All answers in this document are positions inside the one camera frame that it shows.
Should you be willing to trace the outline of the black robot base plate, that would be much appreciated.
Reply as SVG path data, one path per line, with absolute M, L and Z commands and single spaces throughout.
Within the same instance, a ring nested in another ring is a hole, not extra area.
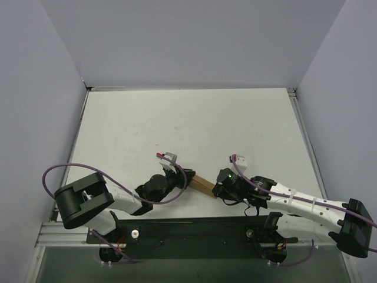
M 120 220 L 105 236 L 133 260 L 286 258 L 295 236 L 277 231 L 272 216 Z

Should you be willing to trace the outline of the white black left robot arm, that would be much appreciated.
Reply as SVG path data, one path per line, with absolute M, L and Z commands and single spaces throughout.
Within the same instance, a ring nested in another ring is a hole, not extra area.
M 121 228 L 115 219 L 115 210 L 131 216 L 141 216 L 153 210 L 153 206 L 175 188 L 188 185 L 196 172 L 192 169 L 163 169 L 164 174 L 153 175 L 129 195 L 121 189 L 109 190 L 100 173 L 93 173 L 74 181 L 54 193 L 64 228 L 86 226 L 96 230 L 107 242 L 115 242 Z

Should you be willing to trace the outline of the brown paper box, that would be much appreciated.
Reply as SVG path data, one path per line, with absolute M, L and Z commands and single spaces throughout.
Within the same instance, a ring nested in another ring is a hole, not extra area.
M 209 197 L 212 197 L 212 198 L 216 198 L 216 196 L 214 195 L 213 193 L 213 189 L 215 187 L 215 184 L 209 182 L 208 180 L 198 176 L 198 175 L 195 175 L 189 186 L 196 190 L 196 191 L 199 191 Z

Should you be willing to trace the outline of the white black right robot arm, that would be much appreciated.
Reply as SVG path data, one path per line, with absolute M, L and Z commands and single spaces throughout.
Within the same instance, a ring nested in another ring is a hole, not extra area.
M 220 171 L 212 192 L 220 199 L 244 202 L 256 209 L 286 212 L 274 225 L 283 238 L 334 242 L 348 255 L 368 256 L 373 220 L 359 200 L 317 198 L 266 177 L 247 179 L 229 168 Z

